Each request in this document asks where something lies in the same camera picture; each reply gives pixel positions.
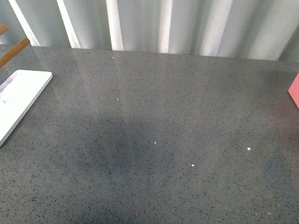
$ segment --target quartz surface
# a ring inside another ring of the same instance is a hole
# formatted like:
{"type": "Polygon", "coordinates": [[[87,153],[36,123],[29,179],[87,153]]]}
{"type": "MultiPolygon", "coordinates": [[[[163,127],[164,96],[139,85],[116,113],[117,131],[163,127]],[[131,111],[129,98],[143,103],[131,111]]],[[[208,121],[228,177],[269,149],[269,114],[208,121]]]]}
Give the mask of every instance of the quartz surface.
{"type": "Polygon", "coordinates": [[[299,63],[26,47],[0,83],[18,69],[53,79],[0,148],[0,223],[299,222],[299,63]]]}

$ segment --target gray speckled countertop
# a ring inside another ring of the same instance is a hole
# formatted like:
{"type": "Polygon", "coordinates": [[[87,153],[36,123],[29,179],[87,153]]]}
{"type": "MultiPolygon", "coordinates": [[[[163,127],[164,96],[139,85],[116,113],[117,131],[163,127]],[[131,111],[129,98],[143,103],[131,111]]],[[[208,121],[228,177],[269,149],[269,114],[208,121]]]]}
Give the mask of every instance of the gray speckled countertop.
{"type": "Polygon", "coordinates": [[[299,222],[299,63],[27,47],[0,82],[18,69],[53,79],[0,148],[0,223],[299,222]]]}

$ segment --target pink object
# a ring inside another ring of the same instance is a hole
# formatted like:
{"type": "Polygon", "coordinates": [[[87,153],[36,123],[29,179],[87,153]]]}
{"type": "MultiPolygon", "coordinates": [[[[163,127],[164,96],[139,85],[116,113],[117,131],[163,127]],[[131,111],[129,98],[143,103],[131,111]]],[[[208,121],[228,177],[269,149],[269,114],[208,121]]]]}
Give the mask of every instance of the pink object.
{"type": "Polygon", "coordinates": [[[299,73],[289,88],[289,93],[299,108],[299,73]]]}

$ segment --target white curtain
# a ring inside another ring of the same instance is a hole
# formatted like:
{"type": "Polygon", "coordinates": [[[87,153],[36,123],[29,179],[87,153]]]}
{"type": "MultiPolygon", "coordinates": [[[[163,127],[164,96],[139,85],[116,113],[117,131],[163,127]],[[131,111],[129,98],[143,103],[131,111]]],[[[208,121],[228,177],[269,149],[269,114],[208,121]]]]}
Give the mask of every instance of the white curtain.
{"type": "Polygon", "coordinates": [[[0,43],[299,61],[298,0],[0,0],[0,43]]]}

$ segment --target wooden stick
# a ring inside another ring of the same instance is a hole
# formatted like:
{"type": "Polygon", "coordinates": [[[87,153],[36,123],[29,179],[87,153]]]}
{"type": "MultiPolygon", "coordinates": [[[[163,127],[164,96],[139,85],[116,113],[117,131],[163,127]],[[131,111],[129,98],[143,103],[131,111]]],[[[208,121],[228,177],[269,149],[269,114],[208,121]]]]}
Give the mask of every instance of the wooden stick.
{"type": "Polygon", "coordinates": [[[7,26],[0,24],[0,35],[4,34],[6,31],[8,31],[7,26]]]}
{"type": "Polygon", "coordinates": [[[30,40],[28,38],[24,38],[16,45],[13,46],[5,55],[0,58],[0,69],[9,62],[13,57],[20,53],[28,44],[30,44],[30,40]]]}

